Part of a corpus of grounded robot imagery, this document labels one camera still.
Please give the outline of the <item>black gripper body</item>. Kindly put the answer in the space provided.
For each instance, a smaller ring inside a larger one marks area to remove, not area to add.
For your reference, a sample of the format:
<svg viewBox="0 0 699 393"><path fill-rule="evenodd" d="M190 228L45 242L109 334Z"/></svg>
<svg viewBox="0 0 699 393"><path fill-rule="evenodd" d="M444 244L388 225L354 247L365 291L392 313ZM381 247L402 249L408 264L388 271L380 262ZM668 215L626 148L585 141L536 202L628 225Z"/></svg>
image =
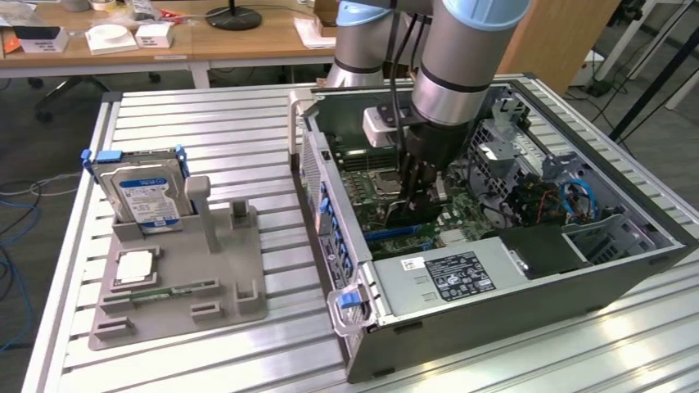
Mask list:
<svg viewBox="0 0 699 393"><path fill-rule="evenodd" d="M468 126L436 123L409 125L406 129L406 158L410 164L445 169L461 153Z"/></svg>

